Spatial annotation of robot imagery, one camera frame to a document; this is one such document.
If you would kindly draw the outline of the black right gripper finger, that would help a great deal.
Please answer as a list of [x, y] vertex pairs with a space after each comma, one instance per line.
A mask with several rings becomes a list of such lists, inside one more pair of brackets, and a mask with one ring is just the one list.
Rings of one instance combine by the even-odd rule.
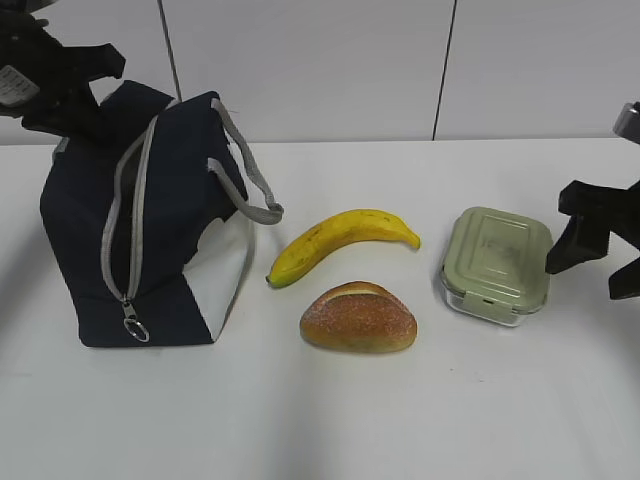
[[611, 300], [624, 300], [640, 296], [640, 259], [625, 265], [608, 280]]
[[545, 270], [558, 274], [608, 255], [610, 235], [639, 246], [639, 185], [627, 189], [574, 180], [559, 195], [558, 211], [569, 221], [547, 254]]

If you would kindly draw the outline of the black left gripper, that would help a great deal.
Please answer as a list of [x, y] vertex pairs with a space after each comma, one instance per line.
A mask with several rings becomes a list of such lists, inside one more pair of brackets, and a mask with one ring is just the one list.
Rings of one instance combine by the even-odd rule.
[[62, 45], [46, 31], [49, 22], [33, 16], [51, 4], [1, 3], [1, 115], [19, 118], [26, 130], [106, 144], [114, 131], [90, 83], [119, 79], [125, 58], [109, 43]]

